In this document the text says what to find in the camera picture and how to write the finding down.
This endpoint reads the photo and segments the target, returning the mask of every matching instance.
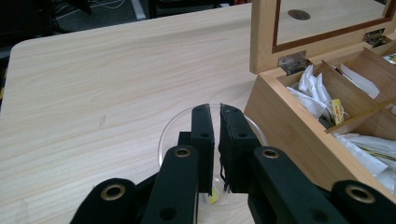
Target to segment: open wooden box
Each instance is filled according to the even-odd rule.
[[[263,130],[270,146],[284,150],[325,189],[354,179],[396,202],[332,135],[359,133],[396,140],[396,116],[387,110],[396,104],[396,66],[382,57],[396,53],[395,8],[396,0],[385,5],[375,0],[253,1],[250,71],[258,76],[245,113]],[[306,21],[305,12],[310,15]],[[376,31],[389,43],[373,48],[364,41]],[[289,70],[279,67],[290,60],[294,63],[283,65]],[[349,115],[342,124],[324,128],[285,88],[300,79],[302,72],[294,72],[294,67],[305,60],[315,66],[315,75],[323,74],[332,98],[341,100]],[[373,81],[380,94],[372,99],[340,76],[332,66],[341,63]]]

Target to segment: clear glass bowl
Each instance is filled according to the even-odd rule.
[[[191,107],[185,109],[174,116],[165,126],[163,134],[158,146],[159,164],[163,163],[163,158],[166,151],[177,145],[179,132],[191,131],[191,111],[195,108]],[[248,196],[246,194],[229,193],[224,191],[224,182],[220,178],[220,163],[219,163],[219,130],[220,130],[220,105],[210,105],[210,113],[213,123],[213,131],[215,135],[215,155],[213,167],[213,188],[212,197],[206,193],[200,193],[198,205],[198,222],[200,223],[222,223],[227,214],[241,206],[248,203]],[[260,128],[247,116],[247,122],[251,129],[261,141],[263,146],[267,146],[264,134]]]

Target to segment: box lid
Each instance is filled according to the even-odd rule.
[[[252,3],[250,71],[278,67],[279,59],[310,58],[362,43],[366,34],[395,31],[396,0],[258,0]]]

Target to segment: metal hinge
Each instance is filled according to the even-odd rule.
[[[365,34],[363,41],[371,45],[373,48],[388,44],[391,40],[383,35],[384,30],[385,29],[380,29]]]
[[[278,66],[281,67],[287,75],[301,72],[307,67],[305,55],[306,50],[281,57],[279,58]]]

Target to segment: wooden table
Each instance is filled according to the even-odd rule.
[[[100,182],[158,172],[163,128],[204,103],[245,108],[250,5],[26,41],[0,117],[1,223],[68,223]],[[251,223],[245,206],[225,223]]]

